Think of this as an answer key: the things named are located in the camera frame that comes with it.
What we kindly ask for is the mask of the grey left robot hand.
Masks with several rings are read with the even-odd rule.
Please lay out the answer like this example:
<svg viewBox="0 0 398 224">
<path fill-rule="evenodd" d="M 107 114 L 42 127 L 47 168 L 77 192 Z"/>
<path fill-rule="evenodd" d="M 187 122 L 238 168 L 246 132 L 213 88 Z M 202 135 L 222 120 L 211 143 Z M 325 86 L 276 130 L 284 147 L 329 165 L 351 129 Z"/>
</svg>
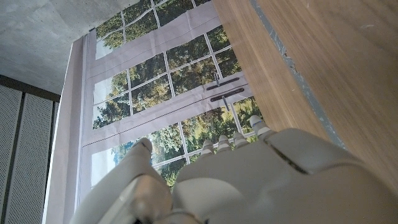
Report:
<svg viewBox="0 0 398 224">
<path fill-rule="evenodd" d="M 348 151 L 300 129 L 218 148 L 205 141 L 173 187 L 150 164 L 142 138 L 77 208 L 72 223 L 396 223 L 397 193 Z"/>
</svg>

